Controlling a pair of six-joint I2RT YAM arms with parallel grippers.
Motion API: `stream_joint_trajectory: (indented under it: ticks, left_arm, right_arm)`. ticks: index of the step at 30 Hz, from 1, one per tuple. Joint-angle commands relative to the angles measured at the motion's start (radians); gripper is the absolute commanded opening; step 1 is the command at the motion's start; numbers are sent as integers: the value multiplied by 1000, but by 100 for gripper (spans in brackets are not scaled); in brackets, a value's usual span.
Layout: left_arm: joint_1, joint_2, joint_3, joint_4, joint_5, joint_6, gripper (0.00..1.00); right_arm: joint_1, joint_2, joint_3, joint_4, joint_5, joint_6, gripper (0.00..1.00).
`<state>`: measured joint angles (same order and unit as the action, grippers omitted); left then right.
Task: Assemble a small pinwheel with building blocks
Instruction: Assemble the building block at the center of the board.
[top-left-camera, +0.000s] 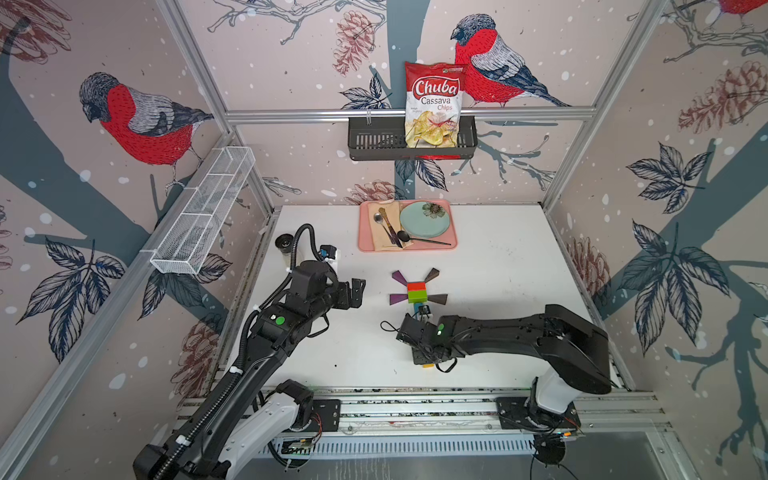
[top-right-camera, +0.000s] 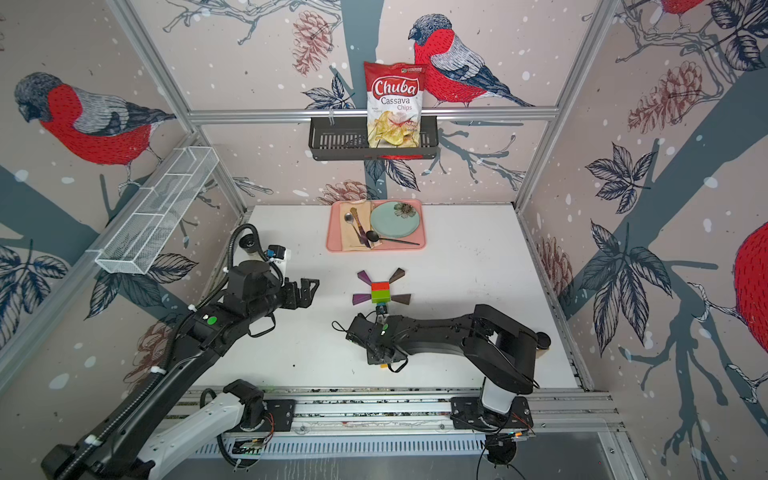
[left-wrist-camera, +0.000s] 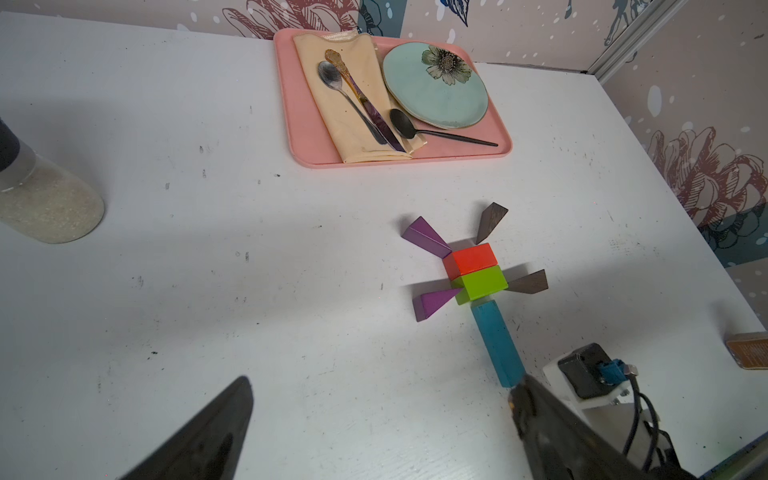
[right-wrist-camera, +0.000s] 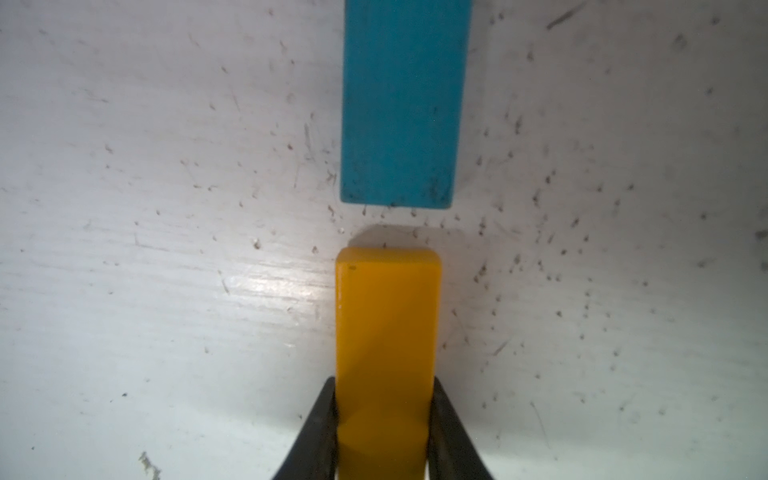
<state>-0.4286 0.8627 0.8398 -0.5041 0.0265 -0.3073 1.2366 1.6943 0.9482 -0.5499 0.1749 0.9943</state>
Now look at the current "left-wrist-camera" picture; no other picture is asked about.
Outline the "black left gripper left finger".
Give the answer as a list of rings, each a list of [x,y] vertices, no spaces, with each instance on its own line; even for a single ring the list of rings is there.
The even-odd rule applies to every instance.
[[[232,479],[253,411],[249,379],[240,376],[126,479]]]

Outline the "red rectangular block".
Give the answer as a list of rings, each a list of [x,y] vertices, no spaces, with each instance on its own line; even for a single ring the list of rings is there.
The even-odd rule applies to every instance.
[[[489,244],[454,251],[442,261],[450,280],[498,265],[498,260]]]

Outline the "green rectangular block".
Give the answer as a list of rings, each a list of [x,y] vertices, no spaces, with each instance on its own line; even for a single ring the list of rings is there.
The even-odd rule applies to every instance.
[[[492,266],[461,275],[451,281],[451,286],[460,289],[456,300],[459,305],[463,305],[506,290],[508,282],[501,268]]]

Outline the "purple wedge block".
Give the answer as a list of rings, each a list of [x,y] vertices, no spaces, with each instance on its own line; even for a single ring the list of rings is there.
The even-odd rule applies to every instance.
[[[422,216],[406,227],[402,238],[441,259],[453,252],[448,243]]]
[[[462,291],[462,288],[453,288],[428,292],[415,297],[413,299],[413,308],[416,321],[421,322],[430,318]]]

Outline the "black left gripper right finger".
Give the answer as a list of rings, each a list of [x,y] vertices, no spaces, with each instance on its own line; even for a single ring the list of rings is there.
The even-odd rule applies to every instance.
[[[535,479],[650,479],[544,385],[524,375],[511,389],[512,419]]]

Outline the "teal rectangular block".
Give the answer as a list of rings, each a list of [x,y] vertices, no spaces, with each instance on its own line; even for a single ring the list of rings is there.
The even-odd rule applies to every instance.
[[[497,303],[473,304],[471,311],[501,386],[514,388],[526,371]]]

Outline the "dark brown wedge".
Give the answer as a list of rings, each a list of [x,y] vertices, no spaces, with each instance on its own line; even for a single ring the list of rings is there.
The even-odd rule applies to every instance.
[[[500,224],[508,209],[496,202],[492,202],[481,213],[475,244],[485,241]]]
[[[528,295],[534,295],[548,289],[549,283],[544,269],[511,280],[507,287],[508,291]]]

